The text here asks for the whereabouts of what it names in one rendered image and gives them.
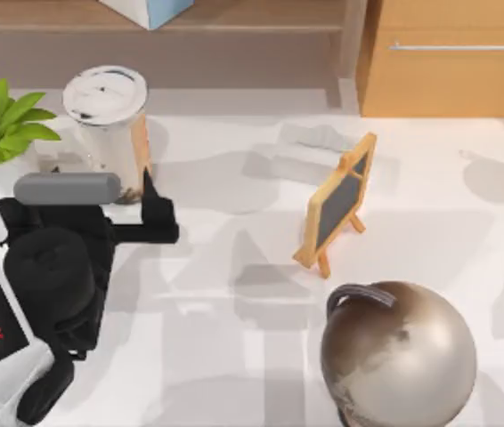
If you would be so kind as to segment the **pale grey rounded box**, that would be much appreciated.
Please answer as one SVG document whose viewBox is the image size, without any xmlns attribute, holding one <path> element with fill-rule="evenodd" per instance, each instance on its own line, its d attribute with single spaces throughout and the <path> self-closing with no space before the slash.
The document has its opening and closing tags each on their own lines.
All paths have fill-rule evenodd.
<svg viewBox="0 0 504 427">
<path fill-rule="evenodd" d="M 114 173 L 29 173 L 13 187 L 24 205 L 108 205 L 120 192 Z"/>
</svg>

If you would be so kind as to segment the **white cup with lid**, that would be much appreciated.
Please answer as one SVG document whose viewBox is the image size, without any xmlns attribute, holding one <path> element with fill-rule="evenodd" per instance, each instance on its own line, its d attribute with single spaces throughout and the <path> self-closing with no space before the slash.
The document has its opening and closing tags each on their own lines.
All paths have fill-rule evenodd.
<svg viewBox="0 0 504 427">
<path fill-rule="evenodd" d="M 86 69 L 62 92 L 85 163 L 94 172 L 114 173 L 120 179 L 117 202 L 121 205 L 141 201 L 144 174 L 152 172 L 145 114 L 148 97 L 144 76 L 119 65 Z"/>
</svg>

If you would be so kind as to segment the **green leafy plant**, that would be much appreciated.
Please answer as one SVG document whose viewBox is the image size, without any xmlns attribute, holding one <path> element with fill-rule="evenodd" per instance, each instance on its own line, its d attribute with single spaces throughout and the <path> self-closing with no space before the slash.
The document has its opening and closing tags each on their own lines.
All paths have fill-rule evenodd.
<svg viewBox="0 0 504 427">
<path fill-rule="evenodd" d="M 27 152 L 35 141 L 60 141 L 60 135 L 45 122 L 56 118 L 37 104 L 44 92 L 30 92 L 15 99 L 6 79 L 0 79 L 0 165 Z"/>
</svg>

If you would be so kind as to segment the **wooden framed blackboard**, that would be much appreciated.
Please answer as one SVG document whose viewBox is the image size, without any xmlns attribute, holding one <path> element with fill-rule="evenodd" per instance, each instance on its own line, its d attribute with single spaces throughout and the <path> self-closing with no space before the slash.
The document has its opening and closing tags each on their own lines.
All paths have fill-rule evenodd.
<svg viewBox="0 0 504 427">
<path fill-rule="evenodd" d="M 307 205 L 302 244 L 293 259 L 303 267 L 316 265 L 323 278 L 330 276 L 328 246 L 347 225 L 363 233 L 357 216 L 373 162 L 377 135 L 366 133 L 353 149 L 342 154 L 337 167 L 313 193 Z"/>
</svg>

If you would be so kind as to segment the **wooden open shelf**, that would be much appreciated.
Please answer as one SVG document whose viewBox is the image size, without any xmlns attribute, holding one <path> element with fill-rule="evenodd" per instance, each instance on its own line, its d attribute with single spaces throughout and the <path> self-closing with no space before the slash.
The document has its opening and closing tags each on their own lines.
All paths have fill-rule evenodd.
<svg viewBox="0 0 504 427">
<path fill-rule="evenodd" d="M 149 31 L 98 0 L 0 0 L 0 77 L 60 87 L 96 65 L 159 89 L 321 89 L 349 72 L 365 0 L 195 0 Z"/>
</svg>

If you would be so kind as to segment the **blue and white box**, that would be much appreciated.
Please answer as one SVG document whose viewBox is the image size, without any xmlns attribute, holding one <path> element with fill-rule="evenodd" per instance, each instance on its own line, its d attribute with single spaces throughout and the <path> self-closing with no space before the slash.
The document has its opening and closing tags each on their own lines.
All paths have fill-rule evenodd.
<svg viewBox="0 0 504 427">
<path fill-rule="evenodd" d="M 147 30 L 160 28 L 194 5 L 195 0 L 98 0 Z"/>
</svg>

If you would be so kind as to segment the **round silver kettle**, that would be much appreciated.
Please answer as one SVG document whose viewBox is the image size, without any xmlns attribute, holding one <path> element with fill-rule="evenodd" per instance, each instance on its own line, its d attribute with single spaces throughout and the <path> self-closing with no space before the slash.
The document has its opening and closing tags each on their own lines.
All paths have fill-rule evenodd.
<svg viewBox="0 0 504 427">
<path fill-rule="evenodd" d="M 320 362 L 342 427 L 447 427 L 477 376 L 463 316 L 437 292 L 404 281 L 334 289 Z"/>
</svg>

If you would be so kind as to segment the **wooden cupboard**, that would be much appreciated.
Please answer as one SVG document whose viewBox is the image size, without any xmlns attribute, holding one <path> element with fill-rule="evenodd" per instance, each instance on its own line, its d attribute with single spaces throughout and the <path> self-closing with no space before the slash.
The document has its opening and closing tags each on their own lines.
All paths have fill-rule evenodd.
<svg viewBox="0 0 504 427">
<path fill-rule="evenodd" d="M 356 70 L 364 117 L 504 117 L 504 52 L 391 44 L 504 44 L 504 0 L 368 0 Z"/>
</svg>

